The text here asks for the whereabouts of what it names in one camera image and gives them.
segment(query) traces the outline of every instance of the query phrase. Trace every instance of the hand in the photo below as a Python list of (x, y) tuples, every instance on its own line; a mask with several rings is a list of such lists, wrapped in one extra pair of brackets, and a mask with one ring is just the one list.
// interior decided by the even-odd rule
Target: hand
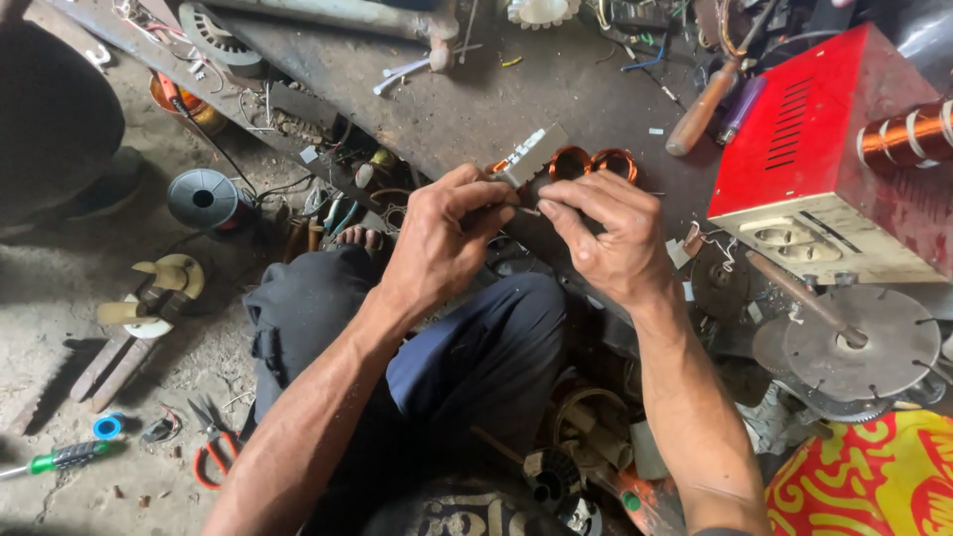
[[(670, 299), (672, 260), (664, 246), (659, 201), (622, 177), (597, 171), (539, 189), (540, 211), (569, 245), (573, 266), (633, 317), (663, 291)], [(605, 227), (597, 236), (579, 213)]]
[(486, 260), (487, 242), (515, 213), (504, 203), (518, 204), (517, 193), (473, 164), (414, 191), (380, 281), (394, 306), (423, 316), (466, 288)]

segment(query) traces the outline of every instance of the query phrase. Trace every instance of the red-handled scissors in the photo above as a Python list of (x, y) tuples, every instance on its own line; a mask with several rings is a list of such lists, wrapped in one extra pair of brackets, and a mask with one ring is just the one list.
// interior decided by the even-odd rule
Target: red-handled scissors
[[(199, 402), (202, 404), (204, 409), (200, 408), (195, 402), (189, 400), (189, 406), (192, 407), (192, 411), (195, 412), (195, 416), (198, 418), (198, 421), (202, 423), (202, 427), (205, 429), (205, 433), (209, 436), (209, 442), (200, 446), (198, 450), (195, 451), (195, 458), (192, 463), (192, 472), (195, 475), (195, 479), (198, 482), (208, 489), (218, 489), (222, 484), (216, 484), (209, 480), (205, 474), (204, 466), (204, 454), (208, 453), (209, 458), (212, 458), (215, 461), (215, 464), (218, 465), (218, 468), (222, 471), (222, 477), (224, 480), (225, 476), (228, 476), (229, 469), (234, 464), (234, 461), (238, 458), (238, 444), (235, 441), (232, 432), (225, 429), (224, 426), (219, 425), (215, 422), (213, 418), (213, 412), (209, 408), (209, 405), (203, 399), (199, 399)], [(228, 444), (229, 449), (232, 451), (232, 459), (226, 464), (226, 460), (222, 459), (222, 452), (216, 447), (217, 439), (225, 438), (225, 443)]]

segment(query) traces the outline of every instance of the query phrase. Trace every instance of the blue wire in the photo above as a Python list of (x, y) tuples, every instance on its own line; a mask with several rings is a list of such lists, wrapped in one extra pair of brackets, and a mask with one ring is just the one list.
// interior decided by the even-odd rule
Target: blue wire
[(332, 237), (336, 237), (337, 234), (341, 232), (341, 227), (344, 227), (349, 221), (351, 221), (351, 218), (354, 217), (355, 213), (357, 212), (357, 205), (358, 205), (357, 201), (355, 201), (354, 204), (351, 205), (351, 210), (348, 211), (348, 214), (344, 217), (344, 219), (342, 219), (341, 222), (337, 224), (337, 227), (335, 227), (335, 231), (331, 233)]
[(646, 61), (645, 63), (637, 63), (637, 64), (635, 64), (635, 65), (627, 65), (627, 66), (623, 67), (622, 69), (620, 69), (620, 71), (626, 72), (626, 71), (631, 71), (632, 69), (640, 69), (640, 68), (642, 68), (642, 67), (648, 67), (648, 66), (650, 66), (650, 65), (655, 65), (655, 64), (657, 64), (659, 61), (661, 61), (661, 55), (664, 54), (664, 53), (665, 53), (665, 45), (662, 45), (662, 46), (659, 48), (659, 57), (655, 58), (655, 59), (652, 60), (652, 61)]

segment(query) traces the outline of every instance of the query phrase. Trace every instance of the red and yellow cloth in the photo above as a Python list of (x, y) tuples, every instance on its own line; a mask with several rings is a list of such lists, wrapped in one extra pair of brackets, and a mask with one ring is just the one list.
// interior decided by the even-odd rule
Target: red and yellow cloth
[(953, 536), (953, 421), (907, 411), (831, 427), (765, 490), (775, 534)]

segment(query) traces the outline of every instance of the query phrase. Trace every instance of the dirty floor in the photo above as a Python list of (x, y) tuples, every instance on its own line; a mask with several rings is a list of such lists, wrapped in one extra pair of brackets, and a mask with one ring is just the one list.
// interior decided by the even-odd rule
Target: dirty floor
[[(37, 3), (28, 18), (80, 51), (95, 47), (88, 34), (56, 15)], [(69, 400), (63, 391), (62, 403), (36, 435), (21, 438), (6, 429), (68, 354), (64, 340), (108, 337), (109, 329), (96, 323), (96, 306), (123, 298), (139, 284), (142, 275), (130, 267), (162, 257), (191, 233), (166, 210), (169, 181), (197, 167), (234, 175), (227, 163), (215, 161), (204, 142), (153, 105), (149, 74), (141, 64), (117, 50), (112, 55), (117, 61), (106, 76), (125, 112), (124, 144), (150, 162), (146, 184), (131, 206), (113, 216), (0, 241), (0, 470), (25, 464), (54, 447), (94, 439), (91, 428), (99, 416)], [(232, 127), (224, 136), (227, 147), (233, 147), (236, 160), (253, 181), (274, 186), (302, 175), (280, 155)], [(215, 492), (193, 479), (193, 453), (206, 437), (186, 399), (206, 394), (226, 425), (237, 429), (243, 423), (252, 402), (253, 377), (250, 331), (239, 295), (242, 285), (260, 274), (261, 261), (204, 237), (181, 251), (208, 256), (216, 280), (225, 281), (219, 286), (227, 292), (169, 334), (168, 343), (153, 353), (109, 409), (147, 424), (163, 417), (159, 404), (164, 403), (183, 419), (181, 432), (158, 445), (144, 444), (139, 433), (124, 433), (128, 448), (115, 457), (0, 483), (0, 535), (198, 532)], [(177, 446), (179, 459), (172, 457)], [(123, 498), (116, 497), (116, 488)], [(139, 498), (147, 496), (151, 499), (143, 507)]]

